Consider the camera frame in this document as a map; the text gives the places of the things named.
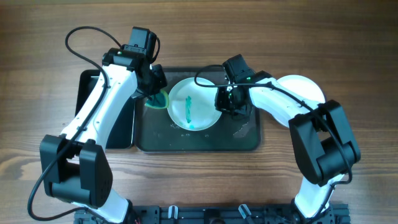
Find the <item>green yellow sponge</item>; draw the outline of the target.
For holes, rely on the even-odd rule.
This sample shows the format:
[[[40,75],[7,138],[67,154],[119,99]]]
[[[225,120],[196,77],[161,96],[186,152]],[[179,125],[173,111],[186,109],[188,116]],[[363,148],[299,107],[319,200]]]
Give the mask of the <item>green yellow sponge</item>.
[[[169,107],[169,95],[165,90],[160,90],[157,94],[151,96],[151,99],[148,99],[144,106],[157,110],[166,109]]]

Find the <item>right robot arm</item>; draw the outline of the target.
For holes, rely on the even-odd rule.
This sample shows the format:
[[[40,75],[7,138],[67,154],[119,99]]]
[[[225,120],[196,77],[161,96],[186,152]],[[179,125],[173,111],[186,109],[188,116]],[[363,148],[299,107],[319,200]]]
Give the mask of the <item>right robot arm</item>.
[[[271,74],[255,72],[240,54],[221,66],[228,82],[218,86],[216,109],[234,116],[255,107],[288,127],[303,174],[294,207],[301,221],[316,223],[326,215],[336,186],[352,181],[352,166],[361,158],[343,107],[335,100],[320,103],[294,93]]]

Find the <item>white plate stained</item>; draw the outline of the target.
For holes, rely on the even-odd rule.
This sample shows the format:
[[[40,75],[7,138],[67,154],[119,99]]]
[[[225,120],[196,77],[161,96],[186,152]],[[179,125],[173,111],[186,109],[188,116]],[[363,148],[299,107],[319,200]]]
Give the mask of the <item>white plate stained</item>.
[[[301,75],[287,75],[279,79],[272,79],[272,84],[281,90],[304,101],[312,109],[316,109],[318,104],[325,103],[326,98],[321,88],[311,79]],[[309,110],[301,106],[288,95],[276,89],[267,89],[271,96],[267,97],[267,109],[281,125],[289,128],[289,120],[298,114],[308,113]]]

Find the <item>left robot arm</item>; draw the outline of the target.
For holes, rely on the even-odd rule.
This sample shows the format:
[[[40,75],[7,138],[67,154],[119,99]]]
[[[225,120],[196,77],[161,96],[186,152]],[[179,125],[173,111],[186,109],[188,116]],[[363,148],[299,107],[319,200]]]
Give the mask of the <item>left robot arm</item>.
[[[112,188],[105,150],[128,100],[145,98],[150,108],[168,107],[165,74],[155,62],[159,50],[153,32],[133,27],[127,44],[103,55],[98,81],[75,118],[61,134],[46,135],[40,143],[42,174],[36,184],[49,197],[105,223],[139,223],[131,201]]]

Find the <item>white plate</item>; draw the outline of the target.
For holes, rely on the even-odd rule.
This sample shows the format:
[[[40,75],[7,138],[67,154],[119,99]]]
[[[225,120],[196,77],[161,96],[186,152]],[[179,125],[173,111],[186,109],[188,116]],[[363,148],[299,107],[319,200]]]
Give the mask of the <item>white plate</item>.
[[[168,114],[172,121],[188,131],[202,131],[221,117],[215,108],[217,89],[205,78],[186,78],[169,92]]]

